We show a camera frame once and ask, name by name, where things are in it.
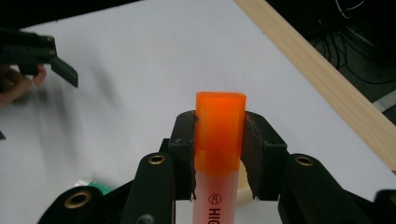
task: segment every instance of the orange highlighter cap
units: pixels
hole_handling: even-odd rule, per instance
[[[196,94],[195,157],[197,171],[227,175],[238,171],[246,96],[240,92],[200,91]]]

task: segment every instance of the logo on highlighter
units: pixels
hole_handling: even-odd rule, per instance
[[[212,194],[209,196],[209,202],[211,204],[219,204],[221,203],[221,196],[219,196],[218,194]]]

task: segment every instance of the highlighter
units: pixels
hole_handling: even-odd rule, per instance
[[[196,93],[193,224],[233,224],[246,96]]]

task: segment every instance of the wooden strip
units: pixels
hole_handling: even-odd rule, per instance
[[[390,170],[396,126],[264,0],[235,0]]]

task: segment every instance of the white table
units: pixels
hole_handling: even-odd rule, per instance
[[[198,91],[241,91],[290,153],[320,160],[343,188],[372,200],[396,178],[232,1],[146,0],[27,29],[53,35],[79,74],[75,89],[49,70],[0,110],[0,223],[35,223],[89,176],[134,178],[170,137]],[[276,203],[237,208],[235,223],[280,223]],[[191,203],[177,203],[191,223]]]

